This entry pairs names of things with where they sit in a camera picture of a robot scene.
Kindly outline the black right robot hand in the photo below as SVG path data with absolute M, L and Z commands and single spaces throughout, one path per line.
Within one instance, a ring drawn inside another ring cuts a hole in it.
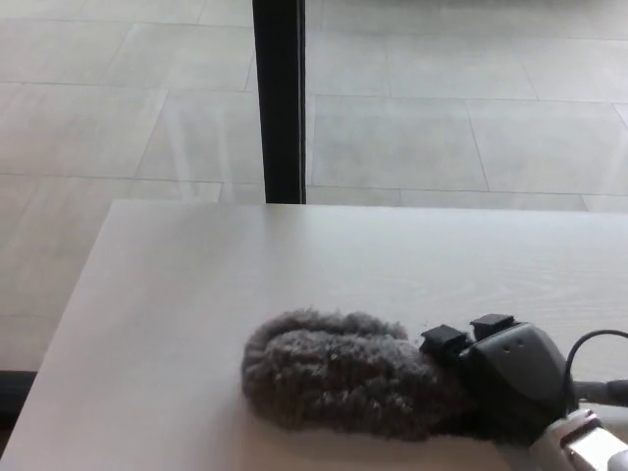
M 448 325 L 425 331 L 420 349 L 452 369 L 482 420 L 530 443 L 579 408 L 566 359 L 545 331 L 503 314 L 470 325 L 471 335 Z

